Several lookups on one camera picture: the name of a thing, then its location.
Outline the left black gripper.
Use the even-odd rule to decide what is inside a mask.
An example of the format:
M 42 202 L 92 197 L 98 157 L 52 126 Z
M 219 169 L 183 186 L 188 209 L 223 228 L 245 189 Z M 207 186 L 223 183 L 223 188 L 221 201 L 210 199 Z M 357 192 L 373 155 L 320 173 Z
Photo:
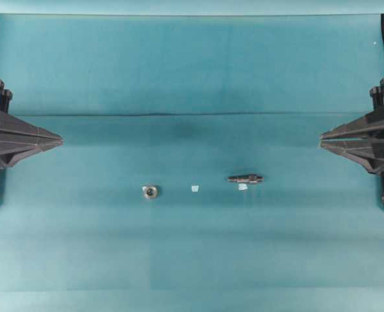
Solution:
M 52 139 L 54 142 L 41 143 L 29 147 L 0 151 L 1 168 L 13 167 L 18 162 L 26 158 L 59 147 L 64 143 L 61 136 L 56 135 L 42 127 L 37 127 L 30 123 L 24 122 L 23 120 L 20 120 L 19 118 L 6 113 L 8 112 L 11 99 L 12 92 L 8 89 L 5 89 L 4 82 L 0 80 L 0 133 L 27 137 L 48 138 Z

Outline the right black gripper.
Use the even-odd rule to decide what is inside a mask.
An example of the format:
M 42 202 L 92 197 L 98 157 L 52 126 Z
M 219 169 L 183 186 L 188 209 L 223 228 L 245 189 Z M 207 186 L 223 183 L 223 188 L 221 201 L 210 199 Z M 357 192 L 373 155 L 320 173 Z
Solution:
M 374 110 L 384 106 L 384 78 L 370 90 Z M 331 140 L 336 138 L 363 138 L 384 130 L 384 112 L 371 112 L 352 122 L 342 124 L 320 136 L 320 147 L 335 155 L 360 164 L 369 174 L 381 174 L 384 203 L 384 139 Z M 376 136 L 384 138 L 384 131 Z

